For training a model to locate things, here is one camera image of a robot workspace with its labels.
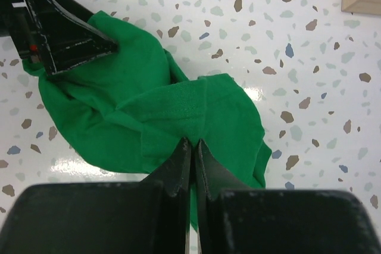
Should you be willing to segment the green t shirt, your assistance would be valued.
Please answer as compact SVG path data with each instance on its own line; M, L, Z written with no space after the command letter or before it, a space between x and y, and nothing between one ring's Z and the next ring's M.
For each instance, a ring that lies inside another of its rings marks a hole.
M116 40L118 52L54 76L23 61L57 130L87 163L151 173L181 138L202 139L240 181L266 185L271 149L259 112L228 74L189 80L147 31L102 11L89 24Z

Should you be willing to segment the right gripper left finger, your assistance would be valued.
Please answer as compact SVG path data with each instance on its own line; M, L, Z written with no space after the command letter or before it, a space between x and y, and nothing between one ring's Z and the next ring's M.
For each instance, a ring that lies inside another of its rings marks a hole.
M37 184L1 229L2 253L188 253L192 147L140 182Z

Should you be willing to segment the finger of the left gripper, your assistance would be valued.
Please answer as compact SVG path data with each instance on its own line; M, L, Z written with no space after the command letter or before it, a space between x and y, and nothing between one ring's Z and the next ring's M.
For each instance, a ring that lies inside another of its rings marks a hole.
M71 70L118 51L118 44L88 21L94 14L75 0L25 0L47 74Z

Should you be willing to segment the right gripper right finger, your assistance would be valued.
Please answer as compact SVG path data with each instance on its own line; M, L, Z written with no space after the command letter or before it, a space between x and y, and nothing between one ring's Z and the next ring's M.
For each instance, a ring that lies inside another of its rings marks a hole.
M379 253L362 203L339 190L253 189L195 149L201 253Z

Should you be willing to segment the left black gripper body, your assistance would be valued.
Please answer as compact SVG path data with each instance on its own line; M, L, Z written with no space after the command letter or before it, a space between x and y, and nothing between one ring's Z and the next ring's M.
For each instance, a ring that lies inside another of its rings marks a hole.
M49 64L51 8L48 0L1 0L1 36L10 36L22 59Z

